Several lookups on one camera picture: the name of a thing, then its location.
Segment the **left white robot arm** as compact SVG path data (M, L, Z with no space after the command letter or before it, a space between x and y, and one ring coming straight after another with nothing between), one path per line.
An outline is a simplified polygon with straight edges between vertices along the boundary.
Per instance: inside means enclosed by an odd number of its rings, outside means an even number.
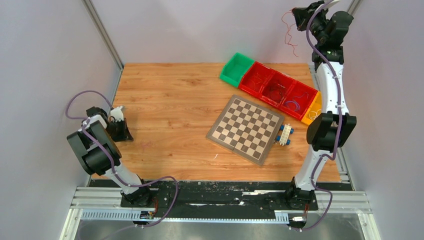
M86 110L81 128L67 136L67 141L86 173L106 176L121 188L123 201L138 207L147 207L153 193L145 181L131 172L121 161L117 142L133 141L124 116L124 107L106 112L100 107Z

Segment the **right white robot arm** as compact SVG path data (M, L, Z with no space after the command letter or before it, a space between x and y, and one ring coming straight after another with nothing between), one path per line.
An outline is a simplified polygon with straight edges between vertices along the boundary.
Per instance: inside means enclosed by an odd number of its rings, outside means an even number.
M299 210L310 205L318 189L316 181L326 161L336 158L357 124L350 115L343 90L344 38L354 17L337 11L327 18L335 0L319 0L307 7L295 7L292 13L300 32L313 49L312 62L321 89L320 113L308 126L306 140L309 149L300 171L285 191L284 201L290 209Z

